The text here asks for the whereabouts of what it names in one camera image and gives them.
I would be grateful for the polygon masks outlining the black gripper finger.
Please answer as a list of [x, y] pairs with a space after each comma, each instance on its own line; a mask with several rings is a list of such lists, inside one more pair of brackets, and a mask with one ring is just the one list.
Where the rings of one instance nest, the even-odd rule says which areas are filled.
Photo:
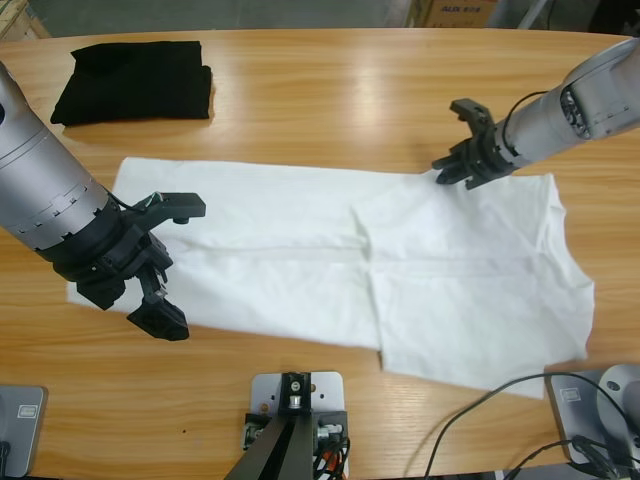
[[166, 275], [155, 269], [141, 269], [136, 278], [143, 297], [140, 306], [127, 315], [127, 320], [157, 339], [188, 339], [189, 327], [184, 312], [166, 299]]
[[463, 167], [468, 156], [468, 144], [458, 143], [449, 149], [448, 155], [432, 162], [433, 169]]
[[439, 185], [454, 185], [459, 182], [467, 184], [473, 178], [472, 174], [464, 167], [443, 168], [438, 176], [437, 183]]

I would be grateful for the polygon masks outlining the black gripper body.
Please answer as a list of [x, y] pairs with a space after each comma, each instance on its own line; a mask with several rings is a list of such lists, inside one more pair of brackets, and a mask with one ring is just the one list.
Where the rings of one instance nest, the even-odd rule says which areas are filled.
[[154, 304], [164, 297], [172, 261], [151, 231], [168, 219], [163, 207], [143, 213], [105, 207], [79, 232], [64, 235], [61, 243], [37, 254], [103, 310], [114, 305], [133, 277], [142, 285], [143, 300]]
[[495, 139], [497, 128], [488, 127], [473, 133], [465, 141], [465, 187], [472, 190], [494, 180], [511, 175], [515, 166], [502, 155]]

